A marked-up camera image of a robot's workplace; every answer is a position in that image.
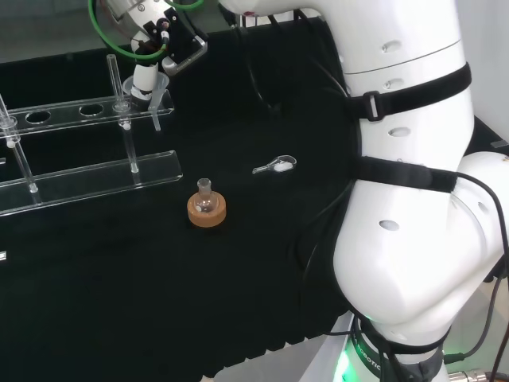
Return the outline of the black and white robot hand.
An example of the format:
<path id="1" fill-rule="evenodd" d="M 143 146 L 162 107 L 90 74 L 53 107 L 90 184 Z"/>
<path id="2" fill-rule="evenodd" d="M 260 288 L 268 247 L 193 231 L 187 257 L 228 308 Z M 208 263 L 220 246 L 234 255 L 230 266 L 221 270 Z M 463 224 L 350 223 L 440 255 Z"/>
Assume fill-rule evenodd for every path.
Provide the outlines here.
<path id="1" fill-rule="evenodd" d="M 167 56 L 174 8 L 167 1 L 100 1 L 101 10 L 130 42 L 126 49 L 110 41 L 109 48 L 135 63 L 130 94 L 137 108 L 146 109 L 157 85 L 159 63 Z"/>

